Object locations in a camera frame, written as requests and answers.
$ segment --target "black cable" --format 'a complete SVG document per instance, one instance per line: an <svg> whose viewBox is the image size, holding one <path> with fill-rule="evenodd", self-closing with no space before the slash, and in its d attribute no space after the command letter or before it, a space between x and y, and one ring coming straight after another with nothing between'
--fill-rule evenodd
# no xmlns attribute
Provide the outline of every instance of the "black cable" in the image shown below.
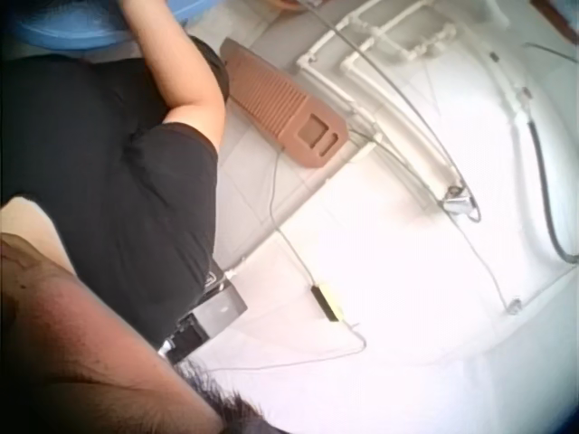
<svg viewBox="0 0 579 434"><path fill-rule="evenodd" d="M528 129L533 138L533 146L536 153L536 162L539 169L539 178L541 180L541 194L543 197L543 208L545 210L546 227L549 232L549 238L555 248L557 255L566 263L571 265L579 264L579 255L572 255L565 251L561 242L557 238L555 231L555 223L553 222L553 211L551 209L551 198L549 194L549 184L546 178L545 157L543 156L543 148L541 147L541 138L536 129L535 121L533 119L528 122Z"/></svg>
<svg viewBox="0 0 579 434"><path fill-rule="evenodd" d="M384 71L382 71L381 68L378 67L378 65L372 59L370 59L370 57L368 55L366 55L365 52L361 51L359 49L359 47L356 47L356 45L352 41L350 41L340 30L338 30L335 27L335 25L333 25L330 21L328 21L326 18L324 18L322 16L322 14L320 12L318 12L318 10L316 10L316 8L308 2L308 0L296 0L296 1L300 4L302 4L304 7L306 7L314 16L317 17L317 19L321 23L323 23L329 30L334 32L350 48L352 48L355 52L357 52L358 55L362 59L364 59L375 70L375 72L392 87L392 89L394 89L394 91L400 96L400 98L403 99L403 101L410 108L410 110L416 115L416 117L418 119L420 119L422 124L431 133L434 140L440 146L440 149L441 149L442 153L444 154L444 157L451 163L451 165L454 167L454 170L456 170L458 176L460 177L462 187L465 188L466 190L468 190L470 195L471 195L473 204L477 210L477 217L476 218L470 218L470 220L472 222L475 222L475 223L482 222L482 211L480 210L479 204L474 197L474 193L470 189L470 187L469 187L468 183L466 182L466 179L465 179L464 175L462 174L462 172L460 171L459 167L454 162L454 159L452 158L451 154L449 154L449 152L446 150L446 147L442 143L441 139L434 132L434 129L431 127L431 125L428 123L428 121L424 118L424 116L422 115L420 110L418 108L416 108L416 106L414 106L414 104L408 99L408 97L404 94L404 92L402 92L402 90L398 86L396 86L396 84L384 73Z"/></svg>
<svg viewBox="0 0 579 434"><path fill-rule="evenodd" d="M543 52L550 52L551 54L554 54L555 56L559 56L567 61L571 61L573 63L579 64L579 61L576 58L568 56L562 52L558 52L557 50L553 50L552 48L545 47L544 45L541 45L539 43L525 42L523 44L523 48L536 48L536 49L541 50Z"/></svg>

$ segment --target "skin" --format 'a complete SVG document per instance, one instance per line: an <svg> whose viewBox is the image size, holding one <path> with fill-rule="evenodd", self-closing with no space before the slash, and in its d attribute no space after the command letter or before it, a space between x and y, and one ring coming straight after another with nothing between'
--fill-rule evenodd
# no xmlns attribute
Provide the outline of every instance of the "skin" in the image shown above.
<svg viewBox="0 0 579 434"><path fill-rule="evenodd" d="M225 125L223 95L166 0L120 0L119 4L170 108L165 122L194 127L219 149Z"/></svg>
<svg viewBox="0 0 579 434"><path fill-rule="evenodd" d="M222 93L165 0L119 5L170 108L165 122L194 127L218 148ZM119 424L136 432L223 429L215 411L46 247L46 231L11 231L2 233L3 375L47 420L60 432L118 432Z"/></svg>
<svg viewBox="0 0 579 434"><path fill-rule="evenodd" d="M218 433L217 414L134 330L28 241L2 234L2 362L64 432L171 420Z"/></svg>

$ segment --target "white pipe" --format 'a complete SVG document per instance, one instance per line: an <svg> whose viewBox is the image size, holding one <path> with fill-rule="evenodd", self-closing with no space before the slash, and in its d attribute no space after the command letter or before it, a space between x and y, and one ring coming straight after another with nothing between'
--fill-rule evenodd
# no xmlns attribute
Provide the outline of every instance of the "white pipe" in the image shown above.
<svg viewBox="0 0 579 434"><path fill-rule="evenodd" d="M358 102L350 94L348 94L342 88L340 88L338 85L336 85L336 83L334 83L334 81L326 78L326 76L324 76L324 74L322 74L321 72L319 72L318 70L313 68L309 63L309 59L308 59L307 55L299 58L298 66L302 70L307 72L309 75L314 77L317 81L319 81L324 86L326 86L328 89L330 89L332 92L337 94L343 101L345 101L345 103L352 110L355 111L356 114L358 114L362 118L364 118L364 120L366 122L368 122L373 127L377 126L377 121L376 121L374 115L372 113L370 113L368 110L366 110L364 107L360 106L360 104L358 104Z"/></svg>
<svg viewBox="0 0 579 434"><path fill-rule="evenodd" d="M368 77L366 74L361 72L356 67L352 68L348 73L350 75L353 75L355 78L361 80L365 85L367 85L369 88L371 88L372 91L379 94L385 100L385 102L388 104L388 108L390 110L392 110L392 112L397 117L397 119L399 121L403 122L406 127L412 129L417 135L419 135L420 139L422 141L427 142L429 145L431 145L431 146L439 149L439 151L441 151L438 142L436 140L434 140L434 137L431 137L430 132L425 131L421 127L421 124L418 124L416 122L412 122L410 116L408 114L404 113L403 109L400 108L399 105L393 101L392 94L390 94L384 88L384 86L381 86L380 84L376 83L374 80L372 80L370 77ZM444 162L445 162L444 164L446 164L446 165L449 164L449 162L446 161L446 159L444 159Z"/></svg>
<svg viewBox="0 0 579 434"><path fill-rule="evenodd" d="M342 18L336 25L336 28L339 31L344 30L346 27L350 25L353 18L357 18L358 16L366 12L368 9L374 7L375 5L377 5L382 1L383 0L370 0L368 2L365 2L360 7L344 16L344 18ZM324 45L326 45L328 42L332 40L332 38L334 38L334 36L336 36L336 32L334 30L330 30L329 32L324 33L324 35L322 35L322 37L319 38L312 45L312 47L308 50L308 52L305 55L307 55L309 58L315 56L324 47Z"/></svg>
<svg viewBox="0 0 579 434"><path fill-rule="evenodd" d="M361 52L367 52L370 48L372 48L376 44L376 38L379 38L381 35L385 34L386 32L392 30L396 25L398 25L401 21L403 21L408 16L418 12L423 7L431 5L434 0L419 0L418 2L414 3L413 5L408 6L404 9L401 13L395 16L392 20L388 23L378 27L374 32L373 36L366 39L359 47ZM350 54L346 59L342 62L341 68L343 71L347 71L354 65L354 62L360 57L358 52L353 52Z"/></svg>
<svg viewBox="0 0 579 434"><path fill-rule="evenodd" d="M382 89L381 86L378 86L375 81L365 76L364 73L360 72L358 69L354 68L350 71L351 74L356 75L361 81L366 83L370 86L374 91L380 93L385 99L390 100L389 96L386 92ZM404 114L400 113L400 109L392 104L394 110L394 114L397 117L397 120L401 121L406 127L409 127L413 132L418 133L418 137L420 142L423 145L430 145L433 146L433 142L424 135L424 133L417 128L417 126ZM433 169L432 163L427 163L423 156L420 155L420 152L417 152L418 149L414 146L406 146L404 148L404 152L401 153L404 155L405 159L409 161L409 163L416 168L416 171L421 175L421 178L427 181L432 187L432 190L436 193L437 197L443 197L449 185L451 184L460 184L460 177L455 173L451 162L447 161L442 155L438 152L430 152L429 155L432 157L433 163L440 168L446 168L449 172L449 175L441 175L440 173L435 172Z"/></svg>

